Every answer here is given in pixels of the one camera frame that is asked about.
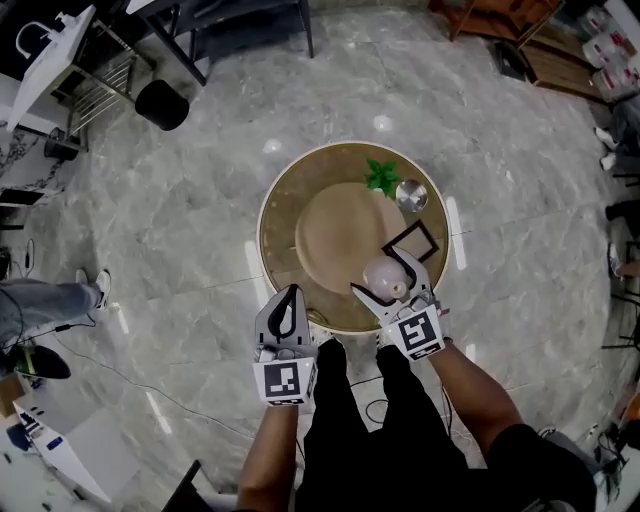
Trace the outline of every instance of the cable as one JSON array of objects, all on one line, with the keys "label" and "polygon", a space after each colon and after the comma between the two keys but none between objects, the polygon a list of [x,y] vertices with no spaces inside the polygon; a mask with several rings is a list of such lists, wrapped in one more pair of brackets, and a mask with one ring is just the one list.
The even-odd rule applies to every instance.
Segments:
[{"label": "cable", "polygon": [[[3,290],[2,287],[0,287],[0,292],[4,293],[11,302],[13,302],[13,304],[16,306],[16,308],[18,308],[18,314],[20,315],[20,334],[18,334],[18,339],[16,340],[16,342],[13,344],[17,344],[20,342],[22,335],[24,334],[24,316],[22,314],[22,308],[20,307],[20,304],[18,304],[18,301],[16,301],[16,299],[14,299],[9,292],[7,292],[6,290]],[[0,350],[4,350],[6,344],[9,342],[9,340],[12,340],[13,336],[11,336],[9,339],[6,339],[2,342],[2,347],[0,348]]]},{"label": "cable", "polygon": [[126,380],[129,384],[131,384],[132,386],[138,387],[138,388],[144,388],[144,389],[151,389],[153,391],[156,391],[158,393],[160,393],[162,396],[164,396],[167,400],[173,402],[174,404],[176,404],[178,407],[180,407],[181,409],[184,409],[185,411],[194,414],[196,416],[200,416],[202,418],[208,419],[209,421],[213,421],[214,423],[216,423],[217,425],[220,425],[221,427],[226,428],[227,430],[230,430],[231,432],[235,432],[236,434],[238,434],[239,436],[242,436],[246,439],[251,439],[253,440],[252,436],[249,436],[247,434],[243,434],[242,432],[240,432],[239,430],[236,430],[233,427],[230,427],[229,425],[226,425],[224,423],[222,423],[220,420],[217,420],[215,418],[212,418],[211,416],[208,416],[206,414],[202,414],[200,412],[194,411],[193,409],[189,409],[188,407],[185,407],[184,405],[182,405],[180,402],[177,402],[176,400],[174,400],[173,398],[171,398],[169,395],[167,395],[164,391],[159,390],[156,387],[153,386],[149,386],[147,384],[138,384],[137,382],[133,382],[132,380],[130,380],[126,375],[120,373],[118,370],[116,370],[115,368],[112,368],[111,366],[107,366],[106,364],[102,364],[99,361],[96,361],[95,359],[93,359],[92,357],[89,356],[85,356],[83,354],[78,354],[77,352],[75,352],[74,350],[70,349],[67,345],[65,345],[64,343],[62,343],[62,341],[60,341],[60,338],[58,338],[55,334],[53,335],[53,337],[55,339],[58,340],[58,343],[60,343],[60,345],[62,345],[64,348],[66,348],[69,352],[71,352],[74,356],[76,357],[81,357],[83,359],[88,359],[89,361],[92,361],[93,363],[97,364],[98,366],[102,366],[103,368],[106,368],[107,370],[112,371],[113,373],[119,375],[120,377],[122,377],[124,380]]},{"label": "cable", "polygon": [[298,436],[296,436],[296,446],[298,447],[298,450],[300,450],[300,455],[302,455],[302,460],[304,461],[304,463],[307,463],[307,459],[304,456],[304,452],[302,451],[302,446],[300,446],[300,441],[298,441]]},{"label": "cable", "polygon": [[448,415],[449,415],[449,419],[448,419],[448,424],[447,424],[447,434],[449,434],[449,438],[451,438],[451,426],[453,425],[453,407],[451,406],[451,401],[449,400],[449,395],[447,395],[447,392],[444,390],[444,384],[442,383],[442,381],[440,381],[440,394],[442,395],[442,410],[444,411],[445,414],[447,414],[447,410]]},{"label": "cable", "polygon": [[25,278],[29,277],[29,274],[31,274],[35,263],[36,243],[33,241],[33,238],[29,238],[29,240],[27,240],[27,249],[24,255],[24,269],[27,271],[27,273],[24,275]]},{"label": "cable", "polygon": [[378,380],[378,379],[381,379],[381,378],[382,378],[382,375],[378,375],[377,377],[372,377],[372,378],[367,379],[367,380],[361,380],[360,382],[355,382],[355,383],[351,384],[351,386],[349,386],[349,387],[353,388],[355,386],[359,386],[360,384],[365,384],[367,382],[371,382],[371,381]]},{"label": "cable", "polygon": [[373,423],[377,423],[378,425],[383,425],[384,421],[375,420],[369,414],[369,407],[371,407],[373,404],[377,404],[379,402],[384,402],[384,403],[388,404],[389,400],[385,400],[384,398],[378,398],[377,400],[374,400],[373,402],[369,402],[369,404],[367,405],[367,407],[364,410],[364,413],[367,416],[367,418],[369,418],[369,420],[372,421]]}]

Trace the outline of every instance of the metal shelf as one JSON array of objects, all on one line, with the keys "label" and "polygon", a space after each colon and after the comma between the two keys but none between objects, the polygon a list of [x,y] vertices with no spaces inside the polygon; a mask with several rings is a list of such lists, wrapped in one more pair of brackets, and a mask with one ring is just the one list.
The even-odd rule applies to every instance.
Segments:
[{"label": "metal shelf", "polygon": [[67,136],[77,134],[96,117],[117,105],[122,99],[121,95],[130,96],[135,61],[134,56],[128,57],[102,75],[96,76],[97,80],[88,81],[90,86],[73,99],[67,121]]}]

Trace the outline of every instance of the person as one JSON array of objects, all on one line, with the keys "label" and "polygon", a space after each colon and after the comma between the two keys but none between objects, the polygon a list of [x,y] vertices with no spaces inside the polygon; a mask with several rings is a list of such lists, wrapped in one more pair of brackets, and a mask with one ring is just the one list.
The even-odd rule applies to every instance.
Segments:
[{"label": "person", "polygon": [[0,347],[29,329],[50,322],[67,322],[106,307],[111,274],[103,270],[95,282],[76,272],[75,283],[50,284],[35,279],[0,283]]},{"label": "person", "polygon": [[[525,425],[507,392],[451,340],[429,362],[487,469],[467,467],[396,346],[379,348],[376,361],[388,407],[382,428],[369,433],[343,346],[335,339],[320,346],[297,511],[595,509],[596,487],[584,463]],[[241,473],[238,510],[287,510],[297,421],[297,406],[267,409]]]},{"label": "person", "polygon": [[595,128],[594,132],[608,150],[600,159],[600,166],[604,171],[615,167],[624,173],[640,172],[639,97],[616,105],[608,129]]},{"label": "person", "polygon": [[640,277],[640,261],[623,263],[618,256],[618,249],[613,242],[607,249],[609,256],[609,274],[612,277],[623,280],[625,277]]},{"label": "person", "polygon": [[633,238],[640,236],[640,200],[621,201],[607,206],[604,209],[604,215],[609,222],[622,217],[631,231],[631,236]]}]

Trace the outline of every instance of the marble floor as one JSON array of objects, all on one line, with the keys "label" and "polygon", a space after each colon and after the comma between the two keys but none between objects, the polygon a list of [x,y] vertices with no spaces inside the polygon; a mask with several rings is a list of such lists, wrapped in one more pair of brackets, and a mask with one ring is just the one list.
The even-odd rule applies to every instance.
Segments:
[{"label": "marble floor", "polygon": [[[503,78],[483,40],[450,43],[423,10],[329,11],[313,27],[315,59],[296,37],[216,63],[202,89],[163,55],[161,73],[189,89],[187,121],[165,133],[122,110],[96,125],[66,193],[5,237],[18,252],[35,239],[32,277],[111,271],[117,305],[96,328],[62,333],[65,344],[243,434],[43,341],[73,371],[51,391],[108,407],[140,460],[125,510],[160,510],[195,458],[216,490],[233,490],[263,411],[250,357],[268,294],[258,211],[287,163],[328,142],[405,153],[457,211],[439,298],[456,344],[531,425],[587,442],[635,370],[635,353],[599,348],[624,313],[609,299],[605,264],[608,237],[624,231],[603,207],[628,193],[598,165],[602,109]],[[371,338],[344,342],[352,382],[378,374]],[[428,362],[413,368],[441,408]],[[355,393],[364,408],[383,396],[381,382]],[[310,420],[301,417],[300,438]],[[454,429],[481,465],[457,420]]]}]

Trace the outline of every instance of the sneaker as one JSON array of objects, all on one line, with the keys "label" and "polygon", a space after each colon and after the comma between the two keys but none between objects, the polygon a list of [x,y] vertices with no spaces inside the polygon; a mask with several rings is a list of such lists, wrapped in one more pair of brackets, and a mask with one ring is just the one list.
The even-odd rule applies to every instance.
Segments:
[{"label": "sneaker", "polygon": [[613,169],[613,166],[616,165],[616,154],[609,153],[607,156],[603,156],[600,159],[600,167],[602,167],[603,171],[610,171]]},{"label": "sneaker", "polygon": [[607,248],[607,259],[609,261],[609,277],[611,277],[611,279],[619,279],[622,281],[623,277],[618,275],[618,270],[622,266],[622,263],[618,256],[618,249],[613,242],[609,242],[609,247]]},{"label": "sneaker", "polygon": [[87,277],[87,273],[83,268],[79,268],[78,270],[76,270],[76,283],[89,284],[89,278]]},{"label": "sneaker", "polygon": [[96,285],[102,294],[96,309],[105,309],[107,307],[107,301],[109,300],[109,294],[111,293],[111,274],[109,274],[108,270],[103,270],[98,274]]},{"label": "sneaker", "polygon": [[609,151],[614,151],[618,147],[618,143],[613,140],[613,137],[607,130],[595,128],[593,132],[596,134],[598,140],[607,146]]},{"label": "sneaker", "polygon": [[380,329],[378,334],[376,334],[376,349],[380,350],[388,345],[393,345],[393,340],[389,333],[384,329]]},{"label": "sneaker", "polygon": [[309,336],[311,337],[311,344],[316,347],[319,347],[334,337],[330,331],[312,323],[309,323]]}]

